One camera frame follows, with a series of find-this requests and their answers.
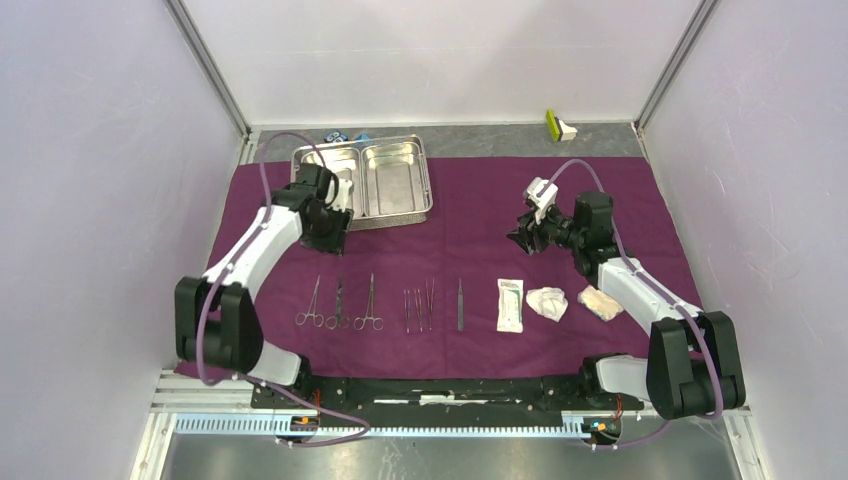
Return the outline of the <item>white sterile packet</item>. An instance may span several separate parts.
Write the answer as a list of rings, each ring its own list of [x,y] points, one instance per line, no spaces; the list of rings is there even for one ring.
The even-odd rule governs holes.
[[[498,280],[497,331],[521,334],[524,330],[522,305],[524,285],[522,280]]]

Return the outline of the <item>white gauze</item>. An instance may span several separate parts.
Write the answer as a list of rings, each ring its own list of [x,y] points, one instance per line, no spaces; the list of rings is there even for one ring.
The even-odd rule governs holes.
[[[569,305],[565,292],[556,287],[529,290],[526,303],[536,314],[554,322],[562,319]]]

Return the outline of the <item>steel surgical scissors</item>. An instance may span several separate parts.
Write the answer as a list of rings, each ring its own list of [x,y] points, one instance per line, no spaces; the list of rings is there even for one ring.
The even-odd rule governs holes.
[[[325,319],[324,327],[328,330],[344,330],[350,326],[350,319],[343,311],[343,277],[339,276],[336,286],[333,314]]]

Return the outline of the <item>metal instrument tray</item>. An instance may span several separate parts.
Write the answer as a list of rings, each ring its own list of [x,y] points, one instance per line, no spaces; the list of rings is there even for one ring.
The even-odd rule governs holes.
[[[304,146],[292,153],[291,172],[303,163],[326,161],[353,183],[352,231],[422,223],[433,207],[427,157],[413,134]]]

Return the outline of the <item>steel scalpel handle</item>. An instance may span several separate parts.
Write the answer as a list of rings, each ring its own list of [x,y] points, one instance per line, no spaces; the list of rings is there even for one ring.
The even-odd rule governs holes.
[[[427,327],[429,331],[433,330],[433,307],[435,297],[435,278],[431,277],[425,283],[426,295],[426,310],[427,310]]]
[[[462,279],[458,279],[457,288],[457,331],[464,331],[464,291]]]

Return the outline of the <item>beige gauze roll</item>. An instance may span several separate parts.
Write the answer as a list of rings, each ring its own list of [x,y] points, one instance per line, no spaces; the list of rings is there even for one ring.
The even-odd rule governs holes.
[[[611,296],[588,285],[577,297],[578,302],[604,322],[609,322],[624,311],[623,306]]]

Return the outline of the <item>purple cloth wrap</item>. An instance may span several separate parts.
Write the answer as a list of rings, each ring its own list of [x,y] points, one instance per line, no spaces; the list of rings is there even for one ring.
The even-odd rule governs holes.
[[[628,315],[604,322],[581,305],[586,286],[570,252],[550,247],[528,255],[507,233],[526,211],[523,190],[535,177],[554,176],[558,206],[571,212],[580,192],[602,185],[627,251],[660,283],[690,303],[700,300],[675,226],[647,163],[640,158],[591,158],[566,167],[560,158],[439,158],[429,163],[434,204],[426,221],[356,231],[342,256],[291,247],[275,265],[254,304],[264,337],[307,357],[317,375],[386,378],[515,378],[570,374],[586,357],[625,353],[645,357],[648,336]],[[370,275],[375,313],[384,328],[362,331]],[[343,277],[344,330],[297,326],[321,276],[317,311],[333,314]],[[425,283],[435,278],[433,330],[427,327]],[[464,291],[464,331],[457,331],[457,288]],[[522,280],[521,334],[497,331],[498,280]],[[568,309],[559,322],[526,303],[531,289],[556,287]],[[410,334],[403,290],[410,291]],[[420,333],[413,290],[422,299]]]

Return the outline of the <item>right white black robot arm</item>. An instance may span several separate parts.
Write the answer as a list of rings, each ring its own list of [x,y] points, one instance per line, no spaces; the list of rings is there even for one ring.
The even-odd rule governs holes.
[[[704,311],[656,280],[623,247],[613,199],[589,190],[572,214],[555,204],[546,181],[524,192],[529,211],[508,238],[528,254],[549,246],[571,252],[577,272],[609,296],[648,336],[648,354],[609,353],[584,359],[580,400],[602,408],[617,394],[650,403],[665,420],[713,418],[742,407],[746,387],[735,327],[722,311]]]

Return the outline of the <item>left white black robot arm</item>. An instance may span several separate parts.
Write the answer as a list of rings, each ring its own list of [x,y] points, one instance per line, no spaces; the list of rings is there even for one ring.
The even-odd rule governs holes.
[[[341,255],[352,224],[352,181],[325,166],[300,168],[288,185],[265,191],[265,202],[232,249],[202,276],[175,287],[176,353],[195,364],[200,380],[213,368],[276,384],[290,407],[314,394],[306,360],[265,339],[253,296],[293,245]]]

